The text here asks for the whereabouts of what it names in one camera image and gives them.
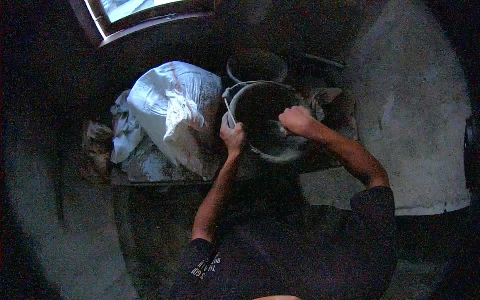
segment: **cloth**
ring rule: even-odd
[[[220,244],[193,240],[180,257],[173,299],[377,299],[396,265],[391,189],[375,187],[351,199],[341,235],[306,235],[263,218],[241,224]]]

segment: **person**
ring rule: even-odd
[[[353,212],[345,230],[309,239],[297,227],[264,216],[218,241],[246,141],[242,123],[229,128],[225,114],[220,137],[228,158],[198,208],[170,291],[173,299],[378,299],[388,287],[396,266],[396,226],[387,172],[359,143],[327,128],[304,107],[287,108],[278,118],[293,134],[326,147],[365,185],[350,200]]]

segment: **plastic bag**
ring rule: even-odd
[[[127,101],[131,113],[175,165],[182,164],[208,180],[219,166],[219,157],[211,149],[221,95],[220,77],[172,61],[142,75]]]
[[[121,163],[128,158],[138,143],[143,139],[144,132],[135,116],[130,113],[127,97],[130,90],[123,91],[110,108],[113,117],[113,151],[110,160]]]

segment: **hand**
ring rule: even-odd
[[[310,137],[312,129],[319,123],[310,115],[310,111],[303,106],[286,108],[285,111],[278,116],[278,119],[285,129],[306,138]]]
[[[243,124],[237,123],[234,129],[228,126],[228,112],[222,117],[222,126],[220,127],[220,137],[227,146],[228,156],[238,156],[245,146],[245,131]]]

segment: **black bucket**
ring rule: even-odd
[[[251,80],[282,82],[288,68],[281,57],[259,48],[236,51],[227,61],[227,73],[236,83]]]
[[[307,139],[283,134],[278,115],[302,100],[290,86],[256,82],[238,91],[229,107],[235,121],[244,124],[253,152],[269,162],[290,163],[302,156]]]

